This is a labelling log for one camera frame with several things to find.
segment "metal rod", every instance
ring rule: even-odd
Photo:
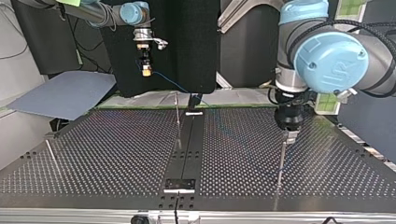
[[[282,150],[280,152],[280,164],[279,164],[279,175],[277,177],[277,187],[280,189],[282,187],[282,175],[283,168],[285,165],[285,155],[286,155],[286,141],[282,143]]]
[[[53,160],[56,160],[55,155],[53,154],[52,147],[50,146],[50,140],[46,139],[47,148],[49,149],[50,156]]]
[[[178,92],[176,92],[175,95],[175,105],[176,105],[177,126],[180,129],[180,114],[178,112]]]

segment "lab workbench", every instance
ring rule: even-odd
[[[396,174],[309,108],[279,188],[284,135],[274,110],[180,110],[179,125],[175,109],[93,110],[0,171],[0,217],[37,209],[396,214]]]

